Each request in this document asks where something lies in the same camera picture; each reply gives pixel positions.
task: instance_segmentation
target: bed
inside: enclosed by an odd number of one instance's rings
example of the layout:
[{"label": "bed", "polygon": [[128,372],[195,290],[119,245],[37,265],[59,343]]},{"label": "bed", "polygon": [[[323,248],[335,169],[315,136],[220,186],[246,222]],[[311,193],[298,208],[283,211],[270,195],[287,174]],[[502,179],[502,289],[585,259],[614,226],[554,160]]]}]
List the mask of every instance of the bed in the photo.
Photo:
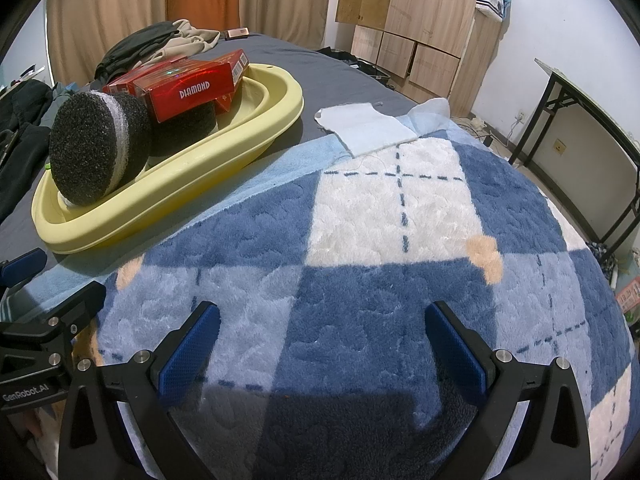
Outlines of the bed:
[{"label": "bed", "polygon": [[[97,279],[106,304],[74,351],[110,364],[153,348],[213,301],[220,338],[172,415],[217,478],[429,478],[474,416],[424,335],[424,307],[445,300],[492,348],[528,362],[569,359],[591,478],[602,480],[638,433],[640,369],[596,260],[553,203],[454,123],[434,127],[337,60],[260,35],[201,57],[239,47],[298,80],[300,120],[148,232],[59,265],[50,254],[49,270],[3,315],[28,319]],[[419,138],[354,159],[314,121],[347,102],[371,102]],[[42,246],[29,219],[34,186],[0,225],[3,258]],[[41,410],[54,474],[59,417]]]}]

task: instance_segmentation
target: metal screw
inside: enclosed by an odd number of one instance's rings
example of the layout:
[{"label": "metal screw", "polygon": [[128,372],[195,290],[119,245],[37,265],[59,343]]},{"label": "metal screw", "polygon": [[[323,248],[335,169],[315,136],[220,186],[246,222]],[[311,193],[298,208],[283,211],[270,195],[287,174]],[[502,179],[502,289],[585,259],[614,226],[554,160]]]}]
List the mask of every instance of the metal screw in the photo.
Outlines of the metal screw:
[{"label": "metal screw", "polygon": [[556,364],[562,368],[562,370],[567,370],[567,368],[569,366],[571,366],[571,363],[569,362],[568,359],[565,359],[564,357],[558,357],[556,358]]},{"label": "metal screw", "polygon": [[498,361],[503,362],[503,363],[508,363],[509,361],[511,361],[513,359],[513,356],[511,355],[511,352],[509,352],[508,350],[498,350],[498,351],[496,351],[495,357],[498,359]]},{"label": "metal screw", "polygon": [[133,360],[137,363],[144,363],[149,360],[151,357],[151,352],[149,350],[139,350],[135,354],[133,354]]},{"label": "metal screw", "polygon": [[78,363],[78,370],[81,372],[87,371],[91,367],[91,359],[82,359]]}]

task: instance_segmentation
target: power outlet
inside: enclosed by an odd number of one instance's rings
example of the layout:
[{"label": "power outlet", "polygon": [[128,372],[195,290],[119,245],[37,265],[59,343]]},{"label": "power outlet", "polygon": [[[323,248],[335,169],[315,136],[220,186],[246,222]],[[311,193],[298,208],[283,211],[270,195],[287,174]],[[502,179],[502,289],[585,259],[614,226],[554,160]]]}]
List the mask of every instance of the power outlet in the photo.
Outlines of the power outlet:
[{"label": "power outlet", "polygon": [[554,150],[556,150],[556,152],[558,152],[559,155],[562,155],[564,153],[564,150],[566,150],[566,146],[564,145],[564,142],[562,142],[562,140],[560,139],[556,139],[556,142],[554,142]]}]

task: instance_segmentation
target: red cigarette box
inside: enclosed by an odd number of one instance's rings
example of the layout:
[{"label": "red cigarette box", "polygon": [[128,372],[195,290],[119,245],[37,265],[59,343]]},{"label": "red cigarette box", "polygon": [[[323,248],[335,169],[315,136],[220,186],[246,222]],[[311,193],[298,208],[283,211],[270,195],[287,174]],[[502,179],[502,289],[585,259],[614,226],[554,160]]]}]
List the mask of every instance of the red cigarette box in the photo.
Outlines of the red cigarette box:
[{"label": "red cigarette box", "polygon": [[235,89],[230,63],[183,59],[135,80],[136,96],[161,123]]},{"label": "red cigarette box", "polygon": [[229,52],[224,56],[216,58],[214,61],[218,63],[229,63],[232,67],[231,73],[234,78],[234,91],[216,98],[216,113],[223,114],[231,110],[231,101],[238,90],[238,86],[242,81],[242,76],[249,68],[249,60],[244,54],[244,50],[239,48],[233,52]]},{"label": "red cigarette box", "polygon": [[155,70],[162,70],[175,61],[185,59],[186,56],[172,56],[164,61],[155,63],[149,66],[139,66],[133,70],[129,70],[126,74],[121,75],[119,78],[114,79],[107,85],[102,87],[102,91],[107,94],[115,94],[116,92],[128,92],[131,95],[136,94],[135,80],[143,75],[154,72]]}]

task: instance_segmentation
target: blue gripper pad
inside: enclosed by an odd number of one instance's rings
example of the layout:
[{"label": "blue gripper pad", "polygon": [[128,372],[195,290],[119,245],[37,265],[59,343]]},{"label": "blue gripper pad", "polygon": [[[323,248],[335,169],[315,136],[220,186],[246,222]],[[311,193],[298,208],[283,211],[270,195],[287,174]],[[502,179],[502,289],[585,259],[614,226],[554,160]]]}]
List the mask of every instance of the blue gripper pad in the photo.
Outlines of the blue gripper pad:
[{"label": "blue gripper pad", "polygon": [[42,249],[34,249],[15,260],[0,267],[0,286],[15,286],[32,278],[47,265],[47,253]]},{"label": "blue gripper pad", "polygon": [[198,311],[202,313],[158,375],[158,398],[165,408],[182,402],[218,339],[219,308],[213,303],[201,303],[191,315],[197,316]]},{"label": "blue gripper pad", "polygon": [[435,303],[424,312],[427,337],[465,402],[482,406],[487,399],[484,368]]}]

